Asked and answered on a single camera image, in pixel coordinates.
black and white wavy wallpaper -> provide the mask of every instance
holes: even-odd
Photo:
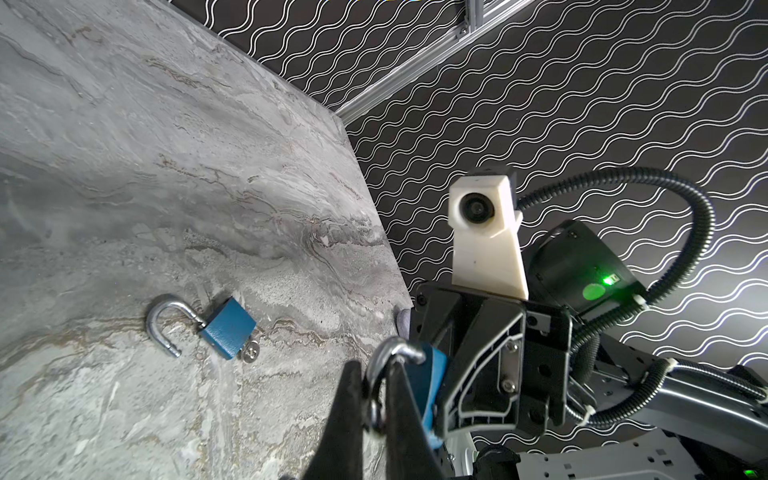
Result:
[[[586,170],[674,170],[710,192],[714,242],[695,274],[611,334],[637,349],[740,363],[768,378],[768,2],[542,0],[348,128],[406,285],[450,281],[448,187],[476,165],[518,169],[518,192]],[[529,245],[585,222],[646,286],[682,247],[682,200],[592,189],[525,213]],[[561,452],[652,429],[634,421],[478,445]]]
[[[170,0],[331,110],[464,16],[464,0]]]

padlock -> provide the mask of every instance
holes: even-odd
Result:
[[[183,300],[169,296],[155,304],[147,314],[147,333],[174,357],[181,355],[181,350],[163,335],[157,325],[157,318],[166,308],[181,310],[184,315],[198,325],[200,336],[205,338],[227,360],[231,360],[237,355],[249,340],[253,329],[256,328],[256,321],[234,298],[229,298],[219,306],[206,321],[201,319],[192,310],[192,307]]]

padlock body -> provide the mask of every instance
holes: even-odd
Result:
[[[234,298],[230,298],[210,316],[200,336],[222,357],[231,360],[243,348],[254,328],[256,321]]]

gray marble table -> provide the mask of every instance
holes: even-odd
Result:
[[[343,126],[158,0],[0,3],[0,102],[0,478],[299,474],[410,306]],[[166,355],[163,293],[260,358],[174,315]]]

black cable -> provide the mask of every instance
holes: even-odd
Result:
[[[667,359],[657,360],[648,368],[645,380],[632,392],[632,395],[628,396],[618,405],[592,414],[586,423],[598,427],[607,427],[639,412],[659,393],[670,368],[671,364]],[[570,406],[566,406],[566,409],[568,414],[576,419],[578,423],[584,423],[585,415],[583,413],[577,412]]]
[[[525,195],[518,200],[518,209],[526,210],[561,194],[608,184],[646,184],[672,191],[690,205],[693,226],[680,255],[667,272],[648,289],[644,298],[634,297],[628,303],[598,316],[574,331],[571,340],[571,355],[575,360],[573,375],[574,379],[582,384],[589,379],[594,369],[600,333],[660,302],[675,290],[696,268],[712,241],[715,226],[712,202],[696,184],[672,172],[655,168],[606,168],[576,175]],[[646,379],[632,395],[616,406],[596,412],[590,418],[590,423],[612,425],[642,409],[661,389],[669,365],[666,360],[656,362],[648,369]],[[568,407],[568,412],[579,419],[579,413],[572,408]]]
[[[600,349],[600,336],[596,335],[589,339],[586,345],[584,345],[576,355],[574,355],[573,369],[571,370],[571,376],[582,385],[586,385],[589,377],[594,370],[594,360],[598,356],[598,350]]]
[[[518,209],[526,210],[561,194],[608,184],[646,184],[672,191],[690,205],[694,218],[693,226],[680,255],[667,272],[647,291],[644,297],[646,305],[630,301],[582,326],[574,332],[571,354],[575,354],[592,337],[598,336],[606,329],[631,318],[642,312],[648,305],[653,305],[669,295],[694,270],[712,240],[715,213],[707,195],[690,180],[656,168],[605,168],[576,175],[525,195],[518,200]],[[584,355],[584,358],[594,363],[594,357],[588,358]]]
[[[765,402],[768,400],[768,390],[752,385],[744,379],[740,379],[728,373],[718,372],[715,369],[688,360],[659,359],[648,368],[643,382],[634,392],[632,392],[632,395],[618,405],[593,413],[586,423],[598,427],[610,426],[639,412],[656,396],[656,394],[659,393],[661,387],[664,385],[664,380],[667,379],[669,372],[673,370],[693,372],[698,375],[708,376],[711,379],[718,380],[719,382],[738,390],[752,400],[758,402]],[[586,415],[584,413],[577,411],[570,405],[566,405],[566,410],[577,422],[585,423],[584,417]]]
[[[738,390],[751,399],[765,401],[766,397],[768,396],[768,392],[766,390],[752,385],[744,379],[740,379],[739,377],[730,375],[729,373],[720,372],[708,366],[691,362],[689,360],[677,360],[675,370],[694,372],[699,375],[708,376],[711,379],[715,379],[721,383],[724,383],[732,389]]]

